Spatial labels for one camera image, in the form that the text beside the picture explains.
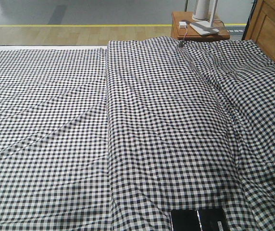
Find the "white charger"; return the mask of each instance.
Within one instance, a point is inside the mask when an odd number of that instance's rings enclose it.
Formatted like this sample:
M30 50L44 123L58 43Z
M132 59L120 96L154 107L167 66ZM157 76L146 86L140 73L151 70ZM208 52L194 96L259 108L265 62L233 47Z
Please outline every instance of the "white charger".
M187 27L187 23L186 22L179 22L179 28L180 29L186 29L186 27Z

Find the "wooden headboard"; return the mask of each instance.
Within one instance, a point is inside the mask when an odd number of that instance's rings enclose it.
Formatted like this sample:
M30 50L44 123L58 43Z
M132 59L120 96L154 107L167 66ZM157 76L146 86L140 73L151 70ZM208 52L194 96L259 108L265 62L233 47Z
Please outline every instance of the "wooden headboard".
M245 40L252 39L275 60L275 0L258 0Z

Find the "wooden nightstand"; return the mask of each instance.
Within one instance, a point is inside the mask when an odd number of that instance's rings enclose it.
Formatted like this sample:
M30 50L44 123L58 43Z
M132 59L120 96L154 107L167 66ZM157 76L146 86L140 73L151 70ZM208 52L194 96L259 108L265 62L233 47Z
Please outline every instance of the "wooden nightstand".
M186 29L179 28L179 21L187 20L189 23L194 22L192 20L193 12L172 12L173 17L173 25L172 25L172 33L171 37L177 40L183 40L184 35L186 33ZM214 26L220 27L220 31L218 34L214 35L199 35L193 28L188 26L187 28L187 35L185 40L192 40L198 42L213 42L213 41L220 41L220 40L227 40L229 39L229 32L223 26L221 22L214 22Z

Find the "gingham fabric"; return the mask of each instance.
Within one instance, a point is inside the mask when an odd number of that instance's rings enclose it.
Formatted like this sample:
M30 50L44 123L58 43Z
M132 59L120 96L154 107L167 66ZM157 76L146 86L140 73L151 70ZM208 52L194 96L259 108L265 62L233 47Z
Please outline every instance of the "gingham fabric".
M0 51L0 230L110 230L104 52Z
M274 62L252 41L187 42L184 48L178 43L109 43L112 229L171 230L172 209L221 206L233 231L275 230L275 157L268 151L266 164L254 149L246 152L275 133L275 122L263 123L260 110L266 103L266 115L275 118L275 91L267 94L275 81L264 86L261 80L269 75L258 71L237 93L231 83L230 94L212 81L250 67L272 70ZM275 68L269 73L275 79ZM242 126L241 109L229 96L260 123L259 143L258 136L245 140L240 133L252 131ZM275 149L275 139L269 145Z
M275 230L274 62L178 43L0 51L0 230L167 231L213 207Z

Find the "bedsheet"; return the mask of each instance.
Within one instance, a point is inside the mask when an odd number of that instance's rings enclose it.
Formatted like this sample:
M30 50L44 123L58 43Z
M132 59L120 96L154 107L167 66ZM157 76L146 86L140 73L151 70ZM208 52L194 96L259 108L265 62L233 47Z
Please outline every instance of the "bedsheet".
M257 66L275 78L252 41L0 51L0 230L172 230L172 209L213 207L275 230L275 159L261 174L225 82Z
M0 51L0 230L110 230L105 50Z
M178 43L108 45L113 229L223 207L231 230L275 230L275 63L253 41Z

